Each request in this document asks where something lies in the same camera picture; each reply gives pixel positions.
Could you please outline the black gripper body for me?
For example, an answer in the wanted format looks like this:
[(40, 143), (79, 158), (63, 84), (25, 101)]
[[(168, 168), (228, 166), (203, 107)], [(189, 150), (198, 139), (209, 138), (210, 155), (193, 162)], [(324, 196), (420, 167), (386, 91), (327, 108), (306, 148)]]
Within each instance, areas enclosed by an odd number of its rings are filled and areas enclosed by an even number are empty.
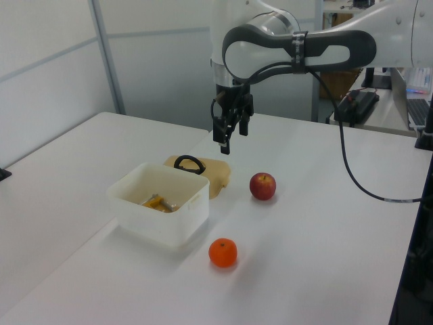
[(250, 85), (235, 85), (225, 87), (216, 85), (217, 103), (221, 107), (220, 117), (227, 117), (235, 109), (244, 109), (248, 116), (254, 114), (253, 96)]

